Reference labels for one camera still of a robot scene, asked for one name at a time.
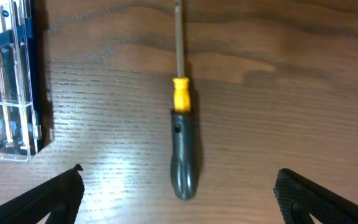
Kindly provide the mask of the precision screwdriver set case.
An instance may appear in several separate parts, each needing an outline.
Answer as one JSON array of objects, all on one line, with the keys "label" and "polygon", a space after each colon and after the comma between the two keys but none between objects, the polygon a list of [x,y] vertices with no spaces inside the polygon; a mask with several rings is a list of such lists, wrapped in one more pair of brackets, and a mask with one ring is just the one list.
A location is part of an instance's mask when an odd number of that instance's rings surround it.
[{"label": "precision screwdriver set case", "polygon": [[32,4],[0,1],[0,160],[27,162],[44,147]]}]

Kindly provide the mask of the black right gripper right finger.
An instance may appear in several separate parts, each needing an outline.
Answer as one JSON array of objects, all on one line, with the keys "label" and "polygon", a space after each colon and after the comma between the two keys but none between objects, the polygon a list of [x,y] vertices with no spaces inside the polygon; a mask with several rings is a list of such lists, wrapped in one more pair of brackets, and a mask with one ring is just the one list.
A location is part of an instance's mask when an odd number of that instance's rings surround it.
[{"label": "black right gripper right finger", "polygon": [[358,223],[358,205],[290,169],[278,171],[275,198],[286,224]]}]

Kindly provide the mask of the yellow black screwdriver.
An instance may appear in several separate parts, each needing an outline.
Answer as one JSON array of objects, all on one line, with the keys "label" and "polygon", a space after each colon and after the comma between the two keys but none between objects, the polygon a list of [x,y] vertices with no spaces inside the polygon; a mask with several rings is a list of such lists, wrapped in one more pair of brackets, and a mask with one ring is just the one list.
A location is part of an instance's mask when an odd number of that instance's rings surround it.
[{"label": "yellow black screwdriver", "polygon": [[185,75],[183,4],[175,0],[177,76],[173,79],[172,158],[170,178],[175,195],[189,200],[196,193],[195,125],[191,113],[190,79]]}]

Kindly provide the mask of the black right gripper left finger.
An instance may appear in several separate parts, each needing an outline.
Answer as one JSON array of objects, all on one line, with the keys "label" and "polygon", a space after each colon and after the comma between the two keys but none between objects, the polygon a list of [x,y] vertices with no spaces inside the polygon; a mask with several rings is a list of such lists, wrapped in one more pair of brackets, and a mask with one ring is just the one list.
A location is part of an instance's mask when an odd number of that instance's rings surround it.
[{"label": "black right gripper left finger", "polygon": [[74,223],[85,186],[79,174],[83,168],[73,168],[38,185],[22,195],[0,205],[1,223]]}]

